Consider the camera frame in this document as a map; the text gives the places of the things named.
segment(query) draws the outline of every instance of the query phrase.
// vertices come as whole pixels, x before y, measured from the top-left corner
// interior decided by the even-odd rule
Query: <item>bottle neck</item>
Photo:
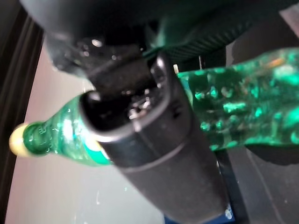
[[[26,127],[23,133],[25,147],[34,155],[45,155],[51,151],[51,137],[43,128],[43,122],[35,122]]]

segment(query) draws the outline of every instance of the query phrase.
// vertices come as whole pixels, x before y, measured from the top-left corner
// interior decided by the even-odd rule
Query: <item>green glass bottle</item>
[[[178,77],[212,150],[299,144],[299,49]]]
[[[250,144],[299,145],[299,49],[282,49],[231,66],[178,73],[213,151]],[[17,155],[60,154],[87,165],[109,158],[85,128],[79,97],[46,122],[22,125]]]
[[[79,98],[65,104],[46,122],[23,124],[10,137],[11,150],[20,156],[59,154],[85,165],[110,163],[106,153],[85,128],[79,115]]]

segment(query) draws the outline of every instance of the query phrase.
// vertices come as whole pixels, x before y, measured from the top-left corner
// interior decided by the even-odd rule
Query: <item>white wall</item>
[[[54,71],[45,48],[25,122],[46,120],[92,86]],[[91,168],[56,155],[17,158],[6,224],[162,224],[163,216],[113,166]]]

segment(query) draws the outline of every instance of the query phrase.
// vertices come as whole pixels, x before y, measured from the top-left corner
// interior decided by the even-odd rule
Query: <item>yellow bottle cap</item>
[[[23,141],[23,133],[27,126],[26,123],[17,126],[9,137],[10,150],[17,156],[31,156]]]

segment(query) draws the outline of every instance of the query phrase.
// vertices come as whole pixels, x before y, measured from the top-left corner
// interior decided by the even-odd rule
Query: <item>bottle body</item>
[[[179,73],[212,150],[299,144],[299,50]]]

